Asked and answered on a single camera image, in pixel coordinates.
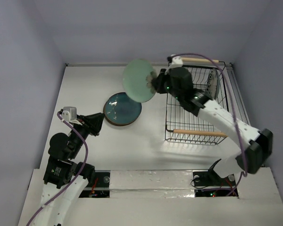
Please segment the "dark teal blossom plate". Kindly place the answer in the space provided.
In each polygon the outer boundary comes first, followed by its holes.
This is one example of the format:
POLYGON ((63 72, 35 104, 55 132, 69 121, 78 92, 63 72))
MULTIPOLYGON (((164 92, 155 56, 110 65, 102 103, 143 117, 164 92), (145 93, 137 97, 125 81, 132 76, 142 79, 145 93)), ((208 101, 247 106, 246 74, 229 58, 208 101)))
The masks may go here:
POLYGON ((133 101, 125 92, 113 94, 104 104, 103 112, 109 118, 138 118, 142 104, 133 101))

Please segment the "grey deer plate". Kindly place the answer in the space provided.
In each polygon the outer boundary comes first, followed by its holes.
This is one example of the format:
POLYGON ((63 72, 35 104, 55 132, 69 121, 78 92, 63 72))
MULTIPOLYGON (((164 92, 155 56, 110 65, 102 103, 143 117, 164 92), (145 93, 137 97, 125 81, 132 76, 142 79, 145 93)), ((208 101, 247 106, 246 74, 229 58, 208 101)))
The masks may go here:
POLYGON ((137 118, 127 118, 127 117, 114 119, 114 118, 109 118, 108 116, 105 116, 105 119, 111 125, 119 126, 119 127, 130 125, 137 120, 137 118))

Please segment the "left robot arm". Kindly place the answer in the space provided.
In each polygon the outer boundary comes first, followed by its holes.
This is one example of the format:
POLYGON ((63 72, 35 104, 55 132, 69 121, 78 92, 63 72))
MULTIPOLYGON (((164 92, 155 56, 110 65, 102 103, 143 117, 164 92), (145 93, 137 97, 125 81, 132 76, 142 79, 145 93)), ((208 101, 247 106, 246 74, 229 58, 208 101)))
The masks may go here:
POLYGON ((57 116, 71 131, 57 133, 50 139, 41 210, 33 221, 34 226, 64 226, 83 189, 95 182, 95 167, 87 163, 87 157, 79 163, 74 159, 81 147, 89 152, 86 139, 99 135, 104 114, 83 116, 74 107, 64 107, 57 116))

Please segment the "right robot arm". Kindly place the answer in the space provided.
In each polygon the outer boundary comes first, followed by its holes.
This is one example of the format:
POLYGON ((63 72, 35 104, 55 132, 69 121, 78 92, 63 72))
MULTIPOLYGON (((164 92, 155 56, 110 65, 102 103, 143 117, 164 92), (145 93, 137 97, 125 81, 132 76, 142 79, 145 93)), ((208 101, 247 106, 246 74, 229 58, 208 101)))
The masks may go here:
POLYGON ((236 173, 256 174, 272 153, 273 133, 259 130, 229 113, 206 91, 194 87, 191 73, 184 67, 162 69, 151 81, 160 94, 175 97, 180 106, 194 116, 212 124, 225 133, 241 149, 225 159, 219 159, 208 170, 208 180, 220 184, 225 177, 236 173))

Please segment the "grey tree pattern plate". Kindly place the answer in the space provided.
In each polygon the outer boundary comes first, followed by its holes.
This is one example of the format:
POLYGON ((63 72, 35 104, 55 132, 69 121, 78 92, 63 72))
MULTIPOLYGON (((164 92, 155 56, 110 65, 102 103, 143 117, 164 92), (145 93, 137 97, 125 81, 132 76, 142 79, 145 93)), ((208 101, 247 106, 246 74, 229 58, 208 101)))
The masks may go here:
POLYGON ((206 92, 213 98, 217 99, 220 91, 220 79, 218 71, 213 68, 209 71, 206 83, 206 92))

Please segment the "silver foil strip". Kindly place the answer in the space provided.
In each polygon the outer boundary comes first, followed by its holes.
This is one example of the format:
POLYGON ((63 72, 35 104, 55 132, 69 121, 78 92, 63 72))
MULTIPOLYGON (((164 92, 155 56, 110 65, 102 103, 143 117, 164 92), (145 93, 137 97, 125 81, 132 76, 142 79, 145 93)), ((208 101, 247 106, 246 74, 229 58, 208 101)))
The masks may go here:
POLYGON ((110 198, 193 198, 191 170, 112 170, 110 198))

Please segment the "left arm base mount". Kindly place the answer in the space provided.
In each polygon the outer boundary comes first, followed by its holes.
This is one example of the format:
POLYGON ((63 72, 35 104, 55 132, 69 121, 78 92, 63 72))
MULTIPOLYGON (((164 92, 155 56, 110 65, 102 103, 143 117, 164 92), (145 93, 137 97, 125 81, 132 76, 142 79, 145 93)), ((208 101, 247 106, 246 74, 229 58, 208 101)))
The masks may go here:
POLYGON ((110 171, 96 171, 94 183, 88 185, 80 194, 80 198, 109 198, 110 171))

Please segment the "aluminium rail right side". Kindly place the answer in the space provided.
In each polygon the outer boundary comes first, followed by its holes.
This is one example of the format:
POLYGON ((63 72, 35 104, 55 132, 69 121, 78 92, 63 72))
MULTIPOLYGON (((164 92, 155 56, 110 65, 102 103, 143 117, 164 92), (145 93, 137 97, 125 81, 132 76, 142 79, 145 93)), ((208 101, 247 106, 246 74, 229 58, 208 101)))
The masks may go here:
POLYGON ((228 74, 228 79, 231 85, 232 89, 232 94, 235 98, 235 109, 237 110, 237 116, 239 119, 241 119, 243 122, 247 123, 250 125, 250 120, 249 116, 238 86, 238 82, 234 73, 233 65, 232 64, 227 64, 226 65, 226 71, 228 74))

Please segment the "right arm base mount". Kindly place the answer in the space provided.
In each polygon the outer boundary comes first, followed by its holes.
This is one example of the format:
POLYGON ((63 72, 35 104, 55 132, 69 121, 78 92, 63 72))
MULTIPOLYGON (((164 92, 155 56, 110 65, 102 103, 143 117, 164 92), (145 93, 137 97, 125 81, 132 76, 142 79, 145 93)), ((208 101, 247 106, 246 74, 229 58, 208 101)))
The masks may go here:
POLYGON ((225 178, 213 177, 208 171, 194 171, 190 182, 194 188, 195 197, 238 197, 234 175, 225 178))

